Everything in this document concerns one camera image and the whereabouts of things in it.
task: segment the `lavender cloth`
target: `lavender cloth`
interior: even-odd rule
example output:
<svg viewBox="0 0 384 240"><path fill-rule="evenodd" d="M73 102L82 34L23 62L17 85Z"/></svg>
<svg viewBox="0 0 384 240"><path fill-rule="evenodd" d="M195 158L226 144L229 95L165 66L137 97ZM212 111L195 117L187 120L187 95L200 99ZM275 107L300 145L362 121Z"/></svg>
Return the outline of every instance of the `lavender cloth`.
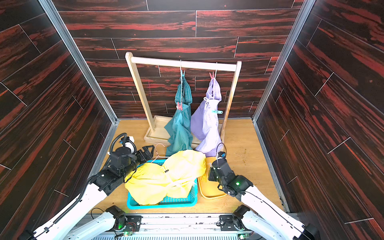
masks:
<svg viewBox="0 0 384 240"><path fill-rule="evenodd" d="M191 132L201 141L195 150L204 153L206 157L214 157L216 147L221 143L217 113L212 112L217 110L221 101L220 86L215 78L211 79L205 96L191 117Z"/></svg>

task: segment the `clothespin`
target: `clothespin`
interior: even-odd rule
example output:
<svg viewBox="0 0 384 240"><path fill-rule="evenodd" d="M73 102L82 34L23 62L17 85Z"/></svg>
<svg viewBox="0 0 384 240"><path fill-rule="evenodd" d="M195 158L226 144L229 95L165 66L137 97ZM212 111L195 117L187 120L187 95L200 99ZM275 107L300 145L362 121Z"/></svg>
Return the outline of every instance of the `clothespin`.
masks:
<svg viewBox="0 0 384 240"><path fill-rule="evenodd" d="M176 109L177 110L183 110L183 104L180 104L179 102L177 102Z"/></svg>

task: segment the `yellow garment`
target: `yellow garment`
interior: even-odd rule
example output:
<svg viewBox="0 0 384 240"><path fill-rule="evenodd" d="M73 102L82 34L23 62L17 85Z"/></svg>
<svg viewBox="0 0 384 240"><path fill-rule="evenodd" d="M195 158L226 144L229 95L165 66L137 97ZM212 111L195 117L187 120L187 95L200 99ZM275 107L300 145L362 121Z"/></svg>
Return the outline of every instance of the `yellow garment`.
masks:
<svg viewBox="0 0 384 240"><path fill-rule="evenodd" d="M179 151L170 156L163 166L155 163L143 164L129 182L125 183L125 188L138 204L154 205L165 196L188 197L194 180L204 173L204 153L194 150Z"/></svg>

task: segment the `teal basket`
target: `teal basket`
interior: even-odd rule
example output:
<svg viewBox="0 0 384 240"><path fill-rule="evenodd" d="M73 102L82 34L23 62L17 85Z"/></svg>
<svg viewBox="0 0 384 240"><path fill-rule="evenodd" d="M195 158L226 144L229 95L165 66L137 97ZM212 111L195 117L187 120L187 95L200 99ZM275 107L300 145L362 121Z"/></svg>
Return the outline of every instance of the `teal basket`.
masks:
<svg viewBox="0 0 384 240"><path fill-rule="evenodd" d="M165 162L165 159L155 160L153 163L156 163L162 166ZM131 193L128 193L127 207L129 209L163 209L169 207L192 207L197 203L197 179L195 179L194 184L192 185L191 191L188 194L187 198L173 198L165 197L157 205L139 205L131 196Z"/></svg>

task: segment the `green cloth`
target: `green cloth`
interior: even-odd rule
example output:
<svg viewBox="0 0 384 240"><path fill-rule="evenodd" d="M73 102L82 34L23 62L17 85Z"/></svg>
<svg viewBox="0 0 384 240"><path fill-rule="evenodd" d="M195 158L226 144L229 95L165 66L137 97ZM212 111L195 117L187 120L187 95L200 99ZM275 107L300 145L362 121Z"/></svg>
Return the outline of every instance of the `green cloth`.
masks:
<svg viewBox="0 0 384 240"><path fill-rule="evenodd" d="M167 147L166 156L171 156L178 151L192 149L193 137L190 127L192 93L184 74L180 77L180 81L182 84L177 87L175 103L176 105L177 103L181 104L181 95L183 95L183 110L177 109L173 118L164 127L170 135L168 139L170 146Z"/></svg>

